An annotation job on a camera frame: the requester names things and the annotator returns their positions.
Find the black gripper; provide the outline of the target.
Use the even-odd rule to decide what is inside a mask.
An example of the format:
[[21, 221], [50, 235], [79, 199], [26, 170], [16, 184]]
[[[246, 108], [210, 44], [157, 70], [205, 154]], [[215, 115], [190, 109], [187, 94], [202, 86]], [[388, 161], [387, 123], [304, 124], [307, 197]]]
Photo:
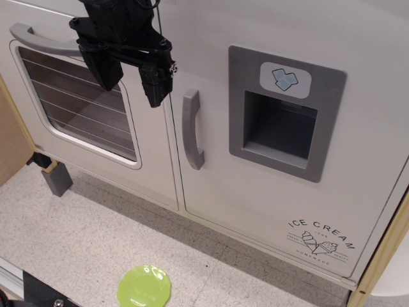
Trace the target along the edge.
[[176, 72], [171, 42], [152, 25], [159, 3], [83, 1], [88, 15], [70, 21], [79, 36], [82, 57], [99, 85], [111, 91], [119, 83], [123, 77], [119, 61], [142, 66], [139, 73], [152, 108], [159, 107], [172, 92]]

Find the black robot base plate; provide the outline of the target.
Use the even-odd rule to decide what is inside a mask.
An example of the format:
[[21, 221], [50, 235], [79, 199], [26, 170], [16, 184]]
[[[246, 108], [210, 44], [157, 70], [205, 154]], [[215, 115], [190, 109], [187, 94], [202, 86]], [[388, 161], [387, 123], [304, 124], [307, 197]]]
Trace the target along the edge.
[[78, 307], [79, 304], [48, 286], [30, 273], [23, 271], [24, 300], [22, 306]]

